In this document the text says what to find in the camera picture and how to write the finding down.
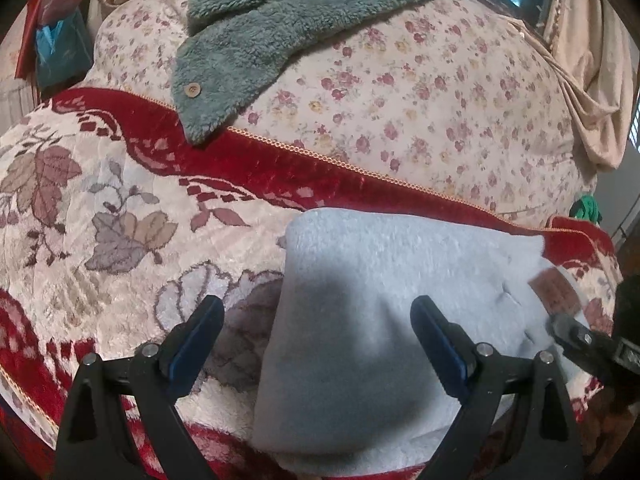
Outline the light grey fleece pants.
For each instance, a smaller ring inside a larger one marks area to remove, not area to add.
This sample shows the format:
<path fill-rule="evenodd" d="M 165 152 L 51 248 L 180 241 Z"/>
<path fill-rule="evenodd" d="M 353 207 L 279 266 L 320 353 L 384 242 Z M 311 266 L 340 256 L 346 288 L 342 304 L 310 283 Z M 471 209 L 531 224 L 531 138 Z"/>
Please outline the light grey fleece pants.
<path fill-rule="evenodd" d="M 457 415 L 410 324 L 430 297 L 507 356 L 552 350 L 532 281 L 539 235 L 322 208 L 285 231 L 281 296 L 250 443 L 288 470 L 382 474 L 426 463 Z"/>

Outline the green cloth item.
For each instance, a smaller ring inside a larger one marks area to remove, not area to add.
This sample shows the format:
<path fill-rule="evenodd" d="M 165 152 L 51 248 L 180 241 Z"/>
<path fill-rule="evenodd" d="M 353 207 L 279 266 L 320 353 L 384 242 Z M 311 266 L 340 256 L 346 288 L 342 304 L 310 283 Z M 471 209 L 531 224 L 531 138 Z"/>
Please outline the green cloth item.
<path fill-rule="evenodd" d="M 598 226 L 602 222 L 602 214 L 594 196 L 585 194 L 578 198 L 570 207 L 570 218 L 589 221 Z"/>

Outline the red and cream floral blanket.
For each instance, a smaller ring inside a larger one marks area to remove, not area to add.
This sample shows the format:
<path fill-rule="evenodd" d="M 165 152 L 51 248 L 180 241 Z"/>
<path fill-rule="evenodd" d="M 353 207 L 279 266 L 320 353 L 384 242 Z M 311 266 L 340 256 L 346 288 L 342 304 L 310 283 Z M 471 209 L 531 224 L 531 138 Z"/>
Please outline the red and cream floral blanket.
<path fill-rule="evenodd" d="M 186 143 L 168 106 L 80 88 L 40 105 L 1 139 L 1 429 L 39 477 L 53 474 L 80 360 L 128 356 L 206 295 L 250 312 L 254 351 L 300 212 L 345 207 L 523 228 L 464 200 L 237 128 Z"/>

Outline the beige curtain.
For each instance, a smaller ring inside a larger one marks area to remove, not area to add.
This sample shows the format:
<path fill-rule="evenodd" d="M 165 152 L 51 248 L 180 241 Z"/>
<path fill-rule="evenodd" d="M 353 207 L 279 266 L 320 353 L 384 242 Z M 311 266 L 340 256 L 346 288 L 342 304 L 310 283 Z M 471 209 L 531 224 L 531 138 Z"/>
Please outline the beige curtain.
<path fill-rule="evenodd" d="M 551 0 L 544 36 L 516 18 L 506 22 L 555 71 L 588 158 L 615 170 L 626 151 L 636 104 L 631 36 L 608 0 Z"/>

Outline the floral cream quilt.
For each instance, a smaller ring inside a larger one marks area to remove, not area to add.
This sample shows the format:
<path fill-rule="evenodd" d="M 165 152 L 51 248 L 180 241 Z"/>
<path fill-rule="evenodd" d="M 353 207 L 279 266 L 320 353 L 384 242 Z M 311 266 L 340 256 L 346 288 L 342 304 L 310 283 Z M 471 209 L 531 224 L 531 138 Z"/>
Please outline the floral cream quilt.
<path fill-rule="evenodd" d="M 541 226 L 597 176 L 559 79 L 475 0 L 434 0 L 293 62 L 235 128 Z"/>

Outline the blue plastic bag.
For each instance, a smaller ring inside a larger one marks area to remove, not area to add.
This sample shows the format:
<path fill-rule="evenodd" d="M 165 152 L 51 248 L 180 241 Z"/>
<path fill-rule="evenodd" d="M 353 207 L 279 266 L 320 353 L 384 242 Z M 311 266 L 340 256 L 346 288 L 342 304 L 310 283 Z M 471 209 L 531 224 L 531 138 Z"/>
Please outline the blue plastic bag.
<path fill-rule="evenodd" d="M 44 90 L 76 76 L 93 66 L 93 46 L 79 9 L 52 26 L 36 29 L 36 81 Z"/>

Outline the green fuzzy fleece garment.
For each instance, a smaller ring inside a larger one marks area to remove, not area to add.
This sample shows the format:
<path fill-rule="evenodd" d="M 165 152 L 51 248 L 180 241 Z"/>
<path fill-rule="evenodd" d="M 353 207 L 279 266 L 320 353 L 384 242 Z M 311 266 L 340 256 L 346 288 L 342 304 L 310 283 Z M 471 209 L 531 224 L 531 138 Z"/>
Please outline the green fuzzy fleece garment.
<path fill-rule="evenodd" d="M 292 56 L 338 32 L 427 0 L 189 0 L 171 94 L 201 144 L 250 105 Z"/>

